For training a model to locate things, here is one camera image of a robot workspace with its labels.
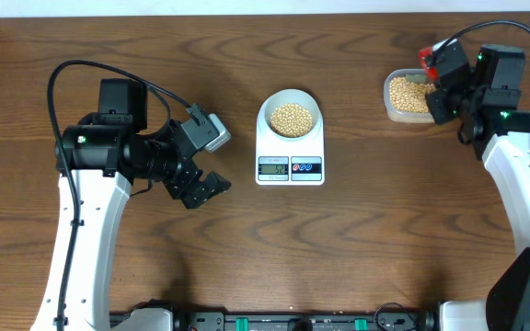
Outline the red plastic measuring scoop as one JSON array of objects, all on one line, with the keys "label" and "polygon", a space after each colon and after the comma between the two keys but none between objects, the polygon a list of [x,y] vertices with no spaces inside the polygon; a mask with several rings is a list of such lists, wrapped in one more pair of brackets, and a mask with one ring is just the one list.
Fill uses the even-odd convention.
[{"label": "red plastic measuring scoop", "polygon": [[419,51],[421,67],[430,80],[436,81],[439,77],[434,64],[433,46],[423,48]]}]

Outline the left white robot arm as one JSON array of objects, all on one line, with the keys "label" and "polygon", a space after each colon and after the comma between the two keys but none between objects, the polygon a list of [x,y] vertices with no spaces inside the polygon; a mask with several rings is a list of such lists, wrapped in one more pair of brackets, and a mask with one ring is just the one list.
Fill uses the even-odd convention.
[{"label": "left white robot arm", "polygon": [[168,120],[145,133],[150,87],[129,79],[100,83],[98,111],[65,129],[56,149],[59,223],[35,330],[108,330],[109,287],[121,217],[133,182],[161,182],[188,209],[227,191],[215,172],[192,158],[214,152],[230,133],[214,114],[187,108],[185,122]]}]

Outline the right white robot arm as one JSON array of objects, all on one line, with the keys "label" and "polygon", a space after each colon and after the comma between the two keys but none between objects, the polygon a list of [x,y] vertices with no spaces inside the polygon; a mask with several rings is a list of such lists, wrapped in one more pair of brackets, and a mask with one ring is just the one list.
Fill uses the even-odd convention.
[{"label": "right white robot arm", "polygon": [[437,330],[530,330],[530,113],[519,110],[523,50],[486,44],[471,64],[457,40],[420,52],[436,84],[427,107],[442,125],[459,119],[458,139],[473,147],[500,192],[516,259],[484,300],[441,303]]}]

